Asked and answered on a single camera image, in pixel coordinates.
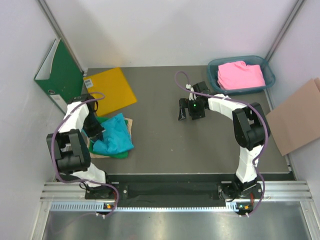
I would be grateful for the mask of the teal t shirt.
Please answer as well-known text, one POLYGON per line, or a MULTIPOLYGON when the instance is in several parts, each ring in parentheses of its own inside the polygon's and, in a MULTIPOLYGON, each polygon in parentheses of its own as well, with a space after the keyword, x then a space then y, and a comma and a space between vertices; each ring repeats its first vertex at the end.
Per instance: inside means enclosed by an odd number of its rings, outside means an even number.
POLYGON ((97 117, 101 126, 105 129, 103 140, 89 142, 89 151, 103 156, 115 156, 126 158, 128 151, 134 148, 132 137, 128 130, 128 121, 122 113, 114 117, 97 117))

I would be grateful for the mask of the yellow folder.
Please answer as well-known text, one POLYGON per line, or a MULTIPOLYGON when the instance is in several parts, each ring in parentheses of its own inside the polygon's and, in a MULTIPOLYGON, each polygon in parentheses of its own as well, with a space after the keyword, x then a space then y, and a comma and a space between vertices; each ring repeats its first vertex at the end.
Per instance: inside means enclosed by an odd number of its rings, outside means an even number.
POLYGON ((124 107, 136 103, 138 100, 129 85, 121 68, 112 68, 83 78, 87 91, 94 97, 105 98, 98 101, 96 115, 103 117, 124 107))

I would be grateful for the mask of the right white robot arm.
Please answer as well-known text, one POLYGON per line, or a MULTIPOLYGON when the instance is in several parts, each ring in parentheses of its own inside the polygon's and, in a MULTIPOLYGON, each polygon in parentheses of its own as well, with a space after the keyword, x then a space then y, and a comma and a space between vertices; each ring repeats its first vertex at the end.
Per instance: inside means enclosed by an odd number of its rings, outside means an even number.
POLYGON ((219 113, 233 123, 233 132, 240 147, 239 163, 232 182, 221 187, 221 197, 231 202, 245 198, 257 185, 257 166, 270 129, 261 105, 247 104, 224 94, 212 94, 205 82, 186 84, 187 98, 179 100, 178 120, 190 116, 192 120, 204 118, 206 110, 219 113))

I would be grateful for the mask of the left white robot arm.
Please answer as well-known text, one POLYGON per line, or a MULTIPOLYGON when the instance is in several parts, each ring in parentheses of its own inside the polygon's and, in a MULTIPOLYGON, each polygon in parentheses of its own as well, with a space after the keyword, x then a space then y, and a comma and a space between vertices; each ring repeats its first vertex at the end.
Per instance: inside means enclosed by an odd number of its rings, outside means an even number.
POLYGON ((58 129, 46 137, 51 160, 58 181, 79 183, 86 191, 86 199, 106 199, 114 191, 105 171, 91 162, 87 147, 90 141, 103 139, 105 129, 98 121, 95 112, 98 101, 89 94, 70 100, 67 112, 58 129))

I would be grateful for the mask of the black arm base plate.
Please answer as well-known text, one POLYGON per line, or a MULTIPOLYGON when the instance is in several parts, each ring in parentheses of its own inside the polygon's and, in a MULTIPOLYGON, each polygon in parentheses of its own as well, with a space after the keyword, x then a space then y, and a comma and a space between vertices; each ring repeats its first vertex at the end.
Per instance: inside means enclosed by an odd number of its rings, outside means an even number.
POLYGON ((118 198, 121 205, 160 205, 179 201, 231 202, 262 195, 262 187, 256 181, 245 186, 233 181, 121 181, 113 184, 118 194, 106 186, 89 187, 85 183, 80 183, 79 186, 85 190, 86 199, 118 198))

